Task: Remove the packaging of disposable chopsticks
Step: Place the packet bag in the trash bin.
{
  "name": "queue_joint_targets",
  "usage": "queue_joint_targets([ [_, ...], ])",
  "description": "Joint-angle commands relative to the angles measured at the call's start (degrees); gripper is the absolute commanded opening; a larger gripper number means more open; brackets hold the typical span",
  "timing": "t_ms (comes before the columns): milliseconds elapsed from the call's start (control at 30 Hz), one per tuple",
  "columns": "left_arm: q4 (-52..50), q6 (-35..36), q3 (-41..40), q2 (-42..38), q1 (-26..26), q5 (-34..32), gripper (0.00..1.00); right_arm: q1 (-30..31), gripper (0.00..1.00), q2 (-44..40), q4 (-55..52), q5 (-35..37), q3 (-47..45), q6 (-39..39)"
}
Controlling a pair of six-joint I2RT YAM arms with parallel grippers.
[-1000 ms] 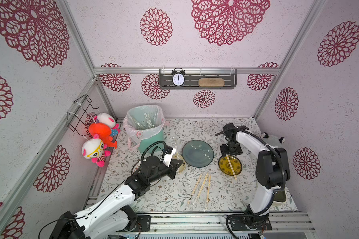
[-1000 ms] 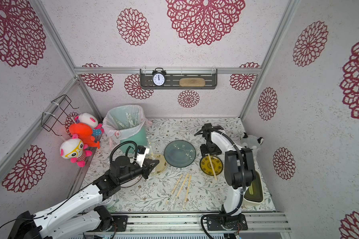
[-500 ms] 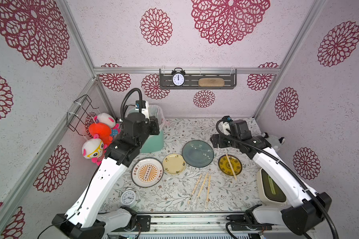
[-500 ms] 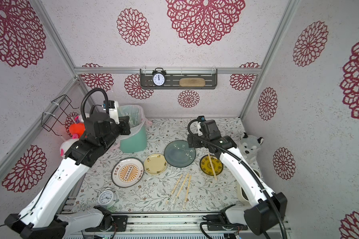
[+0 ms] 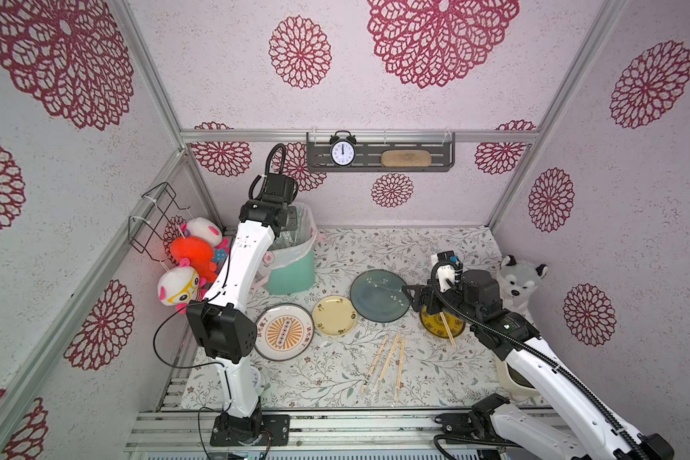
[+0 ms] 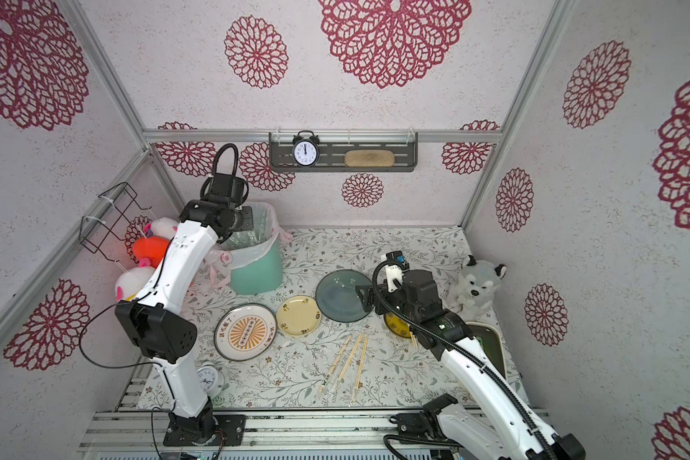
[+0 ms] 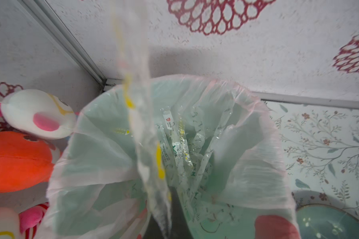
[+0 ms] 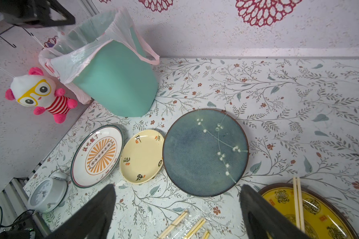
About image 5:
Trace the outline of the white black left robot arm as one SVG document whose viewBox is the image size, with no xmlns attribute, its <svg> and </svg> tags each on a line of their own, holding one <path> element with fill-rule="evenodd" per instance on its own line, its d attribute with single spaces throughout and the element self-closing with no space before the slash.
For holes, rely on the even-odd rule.
<svg viewBox="0 0 690 460">
<path fill-rule="evenodd" d="M 266 159 L 264 174 L 250 186 L 241 207 L 240 223 L 230 254 L 217 280 L 201 301 L 186 307 L 186 318 L 197 344 L 207 354 L 227 392 L 216 417 L 212 447 L 285 446 L 289 441 L 289 415 L 266 416 L 253 381 L 251 353 L 258 337 L 256 323 L 246 315 L 249 291 L 263 257 L 288 225 L 289 205 L 298 186 L 286 176 L 287 147 L 279 143 Z"/>
</svg>

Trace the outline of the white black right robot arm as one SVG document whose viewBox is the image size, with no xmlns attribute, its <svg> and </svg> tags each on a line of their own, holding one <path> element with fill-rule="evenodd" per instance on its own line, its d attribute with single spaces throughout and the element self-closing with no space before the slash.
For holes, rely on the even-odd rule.
<svg viewBox="0 0 690 460">
<path fill-rule="evenodd" d="M 555 429 L 525 414 L 500 394 L 469 410 L 442 414 L 444 443 L 524 449 L 540 459 L 671 459 L 673 447 L 659 434 L 643 434 L 602 402 L 563 362 L 522 314 L 503 306 L 499 283 L 486 270 L 465 270 L 452 251 L 438 253 L 427 283 L 402 292 L 416 312 L 448 312 L 469 324 L 478 341 L 522 375 L 567 424 Z"/>
</svg>

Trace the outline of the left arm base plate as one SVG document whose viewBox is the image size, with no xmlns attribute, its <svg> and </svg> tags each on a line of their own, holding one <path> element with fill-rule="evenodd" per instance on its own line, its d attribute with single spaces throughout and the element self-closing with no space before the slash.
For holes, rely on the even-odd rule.
<svg viewBox="0 0 690 460">
<path fill-rule="evenodd" d="M 254 413 L 248 418 L 220 414 L 212 428 L 211 447 L 281 447 L 289 444 L 291 416 Z"/>
</svg>

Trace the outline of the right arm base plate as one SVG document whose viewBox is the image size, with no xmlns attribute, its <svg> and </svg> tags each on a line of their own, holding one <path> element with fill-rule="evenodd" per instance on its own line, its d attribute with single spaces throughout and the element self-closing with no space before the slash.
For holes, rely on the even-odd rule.
<svg viewBox="0 0 690 460">
<path fill-rule="evenodd" d="M 434 436 L 433 441 L 450 441 L 457 444 L 472 444 L 491 447 L 517 447 L 513 443 L 498 435 L 491 416 L 502 406 L 510 404 L 510 400 L 500 394 L 492 394 L 473 404 L 466 411 L 448 412 L 440 414 L 435 422 L 442 427 L 443 432 Z"/>
</svg>

